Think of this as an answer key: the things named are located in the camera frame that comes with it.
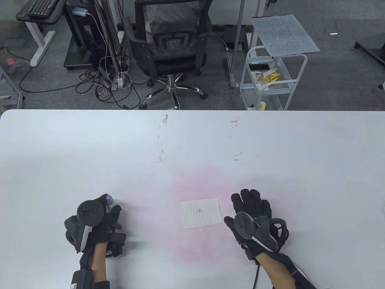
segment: mesh chair back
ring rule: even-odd
[[[155,60],[193,56],[212,1],[135,1],[137,38],[147,42]]]

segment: keyboard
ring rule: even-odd
[[[58,0],[35,0],[27,15],[34,18],[49,18]]]

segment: gray carpet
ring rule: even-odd
[[[265,15],[296,15],[321,52],[308,54],[308,65],[293,96],[290,110],[385,110],[385,93],[378,85],[385,80],[385,67],[362,50],[353,48],[357,39],[384,32],[385,0],[278,0]],[[17,55],[31,58],[36,44],[23,23],[1,23],[1,29],[11,35],[22,34],[29,39]],[[64,87],[79,82],[83,71],[67,71],[63,63],[70,41],[70,30],[64,18],[44,29],[57,31],[49,50],[37,68],[23,82],[25,89],[45,90]],[[201,100],[195,93],[178,94],[182,109],[243,109],[238,89],[229,85],[226,53],[221,52],[220,43],[210,39],[207,47],[208,60],[200,76],[189,74],[186,85],[195,85],[209,94]],[[236,80],[240,82],[245,54],[239,54],[236,66]],[[289,61],[291,73],[298,70],[299,63]],[[28,69],[24,64],[12,76],[18,83]],[[147,77],[132,64],[130,71],[135,82]],[[156,89],[146,85],[136,86],[143,97]],[[116,99],[127,95],[124,90],[115,93]],[[119,109],[115,104],[105,104],[95,98],[94,90],[83,95],[74,88],[38,94],[25,93],[24,108],[29,109]],[[122,101],[133,106],[138,99],[134,92]],[[172,107],[168,95],[158,96],[148,102],[149,109]]]

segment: white cart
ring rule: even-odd
[[[249,50],[246,55],[246,62],[243,69],[241,85],[239,91],[243,98],[246,109],[255,110],[259,108],[260,102],[263,100],[266,102],[267,109],[275,110],[287,110],[293,93],[298,85],[299,80],[303,74],[303,71],[308,62],[308,57],[305,54],[296,54],[296,55],[285,55],[280,57],[270,57],[270,56],[254,56],[251,57],[251,53],[256,55],[257,49],[264,49],[264,46],[255,46]],[[295,79],[293,79],[287,70],[283,59],[292,58],[292,57],[301,57],[303,58],[302,67]],[[253,75],[251,73],[250,65],[251,64],[268,64],[270,69],[278,68],[277,73],[281,75],[281,80],[274,81],[262,86],[261,90],[257,88],[257,85],[254,81]],[[244,83],[246,71],[252,81],[252,83]],[[280,94],[289,94],[289,98],[286,102],[285,108],[282,109],[278,95]]]
[[[24,96],[0,66],[0,115],[7,109],[22,108]]]

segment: pink stain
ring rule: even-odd
[[[225,223],[183,229],[181,202],[217,198],[222,220],[234,217],[230,196],[239,190],[218,169],[207,168],[175,176],[170,188],[167,213],[157,224],[157,242],[170,249],[177,262],[214,261],[229,258],[229,254],[242,256],[242,250]]]
[[[15,61],[14,61],[13,58],[7,58],[7,63],[8,63],[9,66],[11,66],[11,65],[15,64]]]

